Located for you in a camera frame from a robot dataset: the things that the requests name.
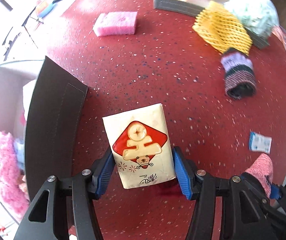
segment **blue and white packet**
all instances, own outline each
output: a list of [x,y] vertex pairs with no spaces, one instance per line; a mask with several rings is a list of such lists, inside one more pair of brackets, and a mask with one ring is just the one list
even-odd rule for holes
[[255,132],[250,133],[250,141],[249,141],[250,151],[264,152],[266,154],[270,154],[271,144],[272,144],[271,137],[263,136]]

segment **pink plush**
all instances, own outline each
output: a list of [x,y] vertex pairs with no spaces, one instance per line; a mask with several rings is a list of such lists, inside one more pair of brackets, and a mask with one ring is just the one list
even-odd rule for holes
[[18,218],[22,218],[29,202],[18,185],[20,170],[13,142],[10,133],[0,132],[0,201]]
[[96,20],[93,31],[96,36],[134,34],[137,12],[101,13]]
[[270,157],[262,153],[245,172],[254,176],[261,183],[266,196],[270,197],[273,180],[273,163]]

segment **silver bolt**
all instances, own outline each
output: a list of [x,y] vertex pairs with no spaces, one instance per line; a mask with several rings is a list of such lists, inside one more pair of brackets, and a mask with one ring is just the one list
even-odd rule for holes
[[241,178],[239,176],[233,176],[232,180],[236,183],[239,183],[241,181]]
[[53,182],[54,180],[56,180],[56,176],[54,176],[54,175],[51,175],[47,178],[48,182]]
[[206,171],[205,170],[198,170],[196,173],[199,176],[204,176],[206,174]]
[[82,174],[83,174],[84,176],[89,175],[89,174],[91,174],[91,170],[90,170],[90,169],[82,170]]

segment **red table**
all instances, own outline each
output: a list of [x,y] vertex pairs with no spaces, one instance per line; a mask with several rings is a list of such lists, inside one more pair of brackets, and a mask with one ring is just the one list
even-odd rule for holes
[[[138,11],[135,35],[98,38],[102,12]],[[162,103],[172,145],[212,175],[229,178],[248,168],[250,131],[272,137],[274,182],[286,174],[286,52],[271,37],[250,59],[257,94],[235,101],[224,94],[220,54],[195,33],[194,18],[154,10],[153,0],[76,0],[52,27],[48,54],[89,86],[74,149],[73,174],[108,147],[102,117]],[[176,180],[126,190],[115,168],[95,202],[105,240],[185,238],[194,202]],[[215,219],[214,236],[219,235]]]

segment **white object in box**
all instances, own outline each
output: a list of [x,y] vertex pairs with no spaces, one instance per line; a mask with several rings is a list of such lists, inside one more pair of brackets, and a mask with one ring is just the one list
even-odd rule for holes
[[103,117],[103,122],[124,188],[176,177],[162,104]]

